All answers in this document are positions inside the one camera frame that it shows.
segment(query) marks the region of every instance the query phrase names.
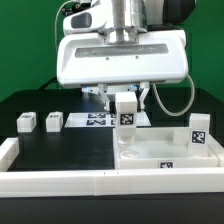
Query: white cube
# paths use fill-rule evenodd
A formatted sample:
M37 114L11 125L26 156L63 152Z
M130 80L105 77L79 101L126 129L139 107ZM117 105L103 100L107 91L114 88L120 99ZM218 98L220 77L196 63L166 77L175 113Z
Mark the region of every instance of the white cube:
M189 127L197 130L209 131L210 114L191 114Z
M46 119L47 132L60 132L63 126L63 113L52 112Z
M134 92L120 92L115 94L117 113L137 113L137 98Z
M19 133L32 132L36 124L37 124L36 113L34 112L23 113L17 119L17 131Z
M209 114L191 114L188 153L190 156L208 156Z
M131 144L136 133L137 98L134 92L121 92L115 95L115 128L119 144Z

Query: white tray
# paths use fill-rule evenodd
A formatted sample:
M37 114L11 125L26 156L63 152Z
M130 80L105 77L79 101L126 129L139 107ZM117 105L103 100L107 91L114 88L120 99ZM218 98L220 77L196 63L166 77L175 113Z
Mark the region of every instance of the white tray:
M173 133L178 128L137 128L134 144L121 147L113 130L115 169L218 167L223 148L209 136L208 157L189 156L188 145L176 145ZM122 156L130 152L130 157Z

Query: green wall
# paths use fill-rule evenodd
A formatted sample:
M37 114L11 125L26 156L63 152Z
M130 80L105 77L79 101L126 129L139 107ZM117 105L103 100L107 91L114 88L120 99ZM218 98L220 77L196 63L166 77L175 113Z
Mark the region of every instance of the green wall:
M37 89L56 75L54 19L63 2L1 3L0 101L18 90ZM197 0L182 27L190 40L187 52L196 87L224 102L224 1Z

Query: black sticker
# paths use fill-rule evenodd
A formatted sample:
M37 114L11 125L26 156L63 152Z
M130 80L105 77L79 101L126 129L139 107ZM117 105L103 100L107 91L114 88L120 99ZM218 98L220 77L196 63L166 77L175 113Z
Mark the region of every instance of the black sticker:
M159 168L161 169L172 169L174 167L173 162L161 162Z
M23 115L22 118L31 118L31 115Z
M111 125L115 125L115 119L111 120Z
M192 131L192 143L205 144L206 132L205 131Z
M59 117L59 115L57 114L57 115L50 115L50 118L58 118Z
M87 126L103 126L106 125L106 120L87 120Z
M88 118L106 118L106 114L88 114Z
M134 114L121 114L120 125L133 125Z

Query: black table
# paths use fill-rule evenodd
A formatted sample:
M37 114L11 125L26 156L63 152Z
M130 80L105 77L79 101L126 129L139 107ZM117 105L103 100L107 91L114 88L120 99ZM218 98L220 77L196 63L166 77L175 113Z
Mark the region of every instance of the black table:
M190 97L188 88L161 88L159 92L172 111L181 110ZM180 117L164 114L151 92L145 105L152 127L188 126L190 113L211 114L210 133L224 145L224 104L207 92L196 89L194 104ZM18 136L16 119L22 112L36 112L38 125L32 134L18 136L22 150L9 171L113 169L111 128L63 129L59 134L47 134L45 129L49 112L64 112L66 121L70 112L101 112L103 106L101 101L82 98L80 90L27 90L11 95L0 103L0 142ZM68 147L67 153L60 156L61 146L74 141L74 154ZM53 148L56 148L54 159L49 160ZM81 159L71 160L74 155ZM0 220L1 223L215 224L223 223L223 206L224 193L9 198L0 199Z

